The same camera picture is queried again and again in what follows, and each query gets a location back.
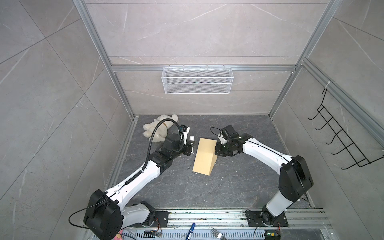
wedge-shaped wooden block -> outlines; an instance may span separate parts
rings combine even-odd
[[[217,159],[217,155],[215,155],[216,142],[216,140],[200,138],[192,171],[211,175]]]

wall hook rack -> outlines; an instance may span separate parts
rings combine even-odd
[[[364,155],[364,153],[359,149],[359,147],[356,145],[356,143],[351,139],[351,137],[348,135],[348,133],[344,130],[344,128],[342,128],[341,127],[341,125],[338,123],[338,121],[336,121],[336,119],[332,116],[332,114],[325,108],[325,106],[323,105],[323,103],[324,103],[324,98],[325,98],[325,95],[326,95],[326,93],[327,93],[327,89],[325,88],[324,90],[323,90],[323,92],[322,92],[322,94],[324,94],[324,96],[323,96],[323,100],[321,101],[321,104],[320,104],[320,106],[317,108],[317,113],[316,113],[316,115],[313,117],[313,118],[308,118],[309,120],[313,120],[315,117],[317,117],[317,115],[320,115],[323,119],[324,119],[324,121],[325,121],[325,124],[321,127],[321,128],[315,128],[316,130],[321,130],[323,127],[325,127],[326,125],[328,125],[330,128],[331,128],[331,130],[333,131],[333,133],[335,134],[334,136],[333,136],[333,138],[332,138],[332,140],[331,140],[331,142],[326,142],[326,144],[328,144],[328,145],[330,145],[332,142],[333,142],[333,140],[337,137],[338,139],[339,139],[339,141],[342,143],[342,145],[344,146],[344,148],[343,149],[341,149],[340,151],[338,151],[337,153],[331,153],[332,155],[336,155],[336,154],[339,154],[339,153],[341,153],[342,151],[344,151],[344,150],[346,150],[349,154],[350,154],[350,156],[352,157],[352,159],[355,161],[355,163],[354,164],[352,164],[351,166],[349,166],[349,167],[346,167],[346,168],[342,168],[341,167],[341,169],[343,169],[343,170],[345,170],[345,169],[348,169],[348,168],[350,168],[350,167],[353,167],[353,166],[355,166],[355,165],[357,165],[357,166],[359,166],[359,167],[364,167],[364,166],[366,166],[366,165],[368,165],[368,164],[371,164],[371,163],[373,163],[373,162],[375,162],[375,161],[377,161],[377,160],[380,160],[380,159],[382,159],[382,158],[384,158],[384,155],[382,156],[382,157],[380,157],[380,158],[378,158],[378,159],[375,159],[375,160],[373,160],[373,161],[370,161],[365,155]],[[324,115],[321,113],[321,111],[326,111],[328,114],[329,114],[329,116],[331,116],[331,118],[330,119],[326,119],[325,117],[324,117]],[[335,129],[329,124],[329,122],[331,121],[331,120],[334,120],[335,122],[336,122],[336,124],[341,128],[341,130],[339,130],[339,131],[335,131]],[[341,133],[344,133],[347,137],[348,137],[348,139],[352,142],[351,144],[348,144],[348,145],[346,145],[342,140],[341,140],[341,138],[339,137],[339,134],[341,134]],[[361,153],[361,155],[363,156],[363,159],[362,160],[359,160],[359,161],[357,161],[356,160],[356,158],[352,155],[352,153],[349,151],[349,147],[351,147],[352,145],[354,145],[357,149],[358,149],[358,151]],[[364,161],[364,160],[367,160],[368,161],[368,163],[361,163],[362,161]]]

metal fork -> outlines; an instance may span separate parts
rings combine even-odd
[[[214,229],[213,227],[211,227],[211,233],[217,237],[218,239],[221,239],[221,240],[228,240],[224,237],[223,234],[221,234],[219,231],[217,231],[216,229]]]

white wire basket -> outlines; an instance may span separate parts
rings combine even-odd
[[[229,93],[230,67],[166,67],[161,75],[166,94]]]

white teddy bear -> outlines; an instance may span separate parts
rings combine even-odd
[[[157,119],[154,119],[152,123],[150,124],[144,124],[143,128],[145,132],[143,133],[145,137],[150,138],[152,136],[152,132],[155,129],[156,125],[163,119],[171,118],[175,120],[176,122],[179,120],[178,116],[176,114],[173,114],[172,117],[168,115],[161,115]],[[168,128],[173,126],[173,122],[171,121],[165,121],[163,124],[159,126],[159,128],[156,130],[155,136],[153,136],[153,142],[164,142],[167,134],[168,134]]]

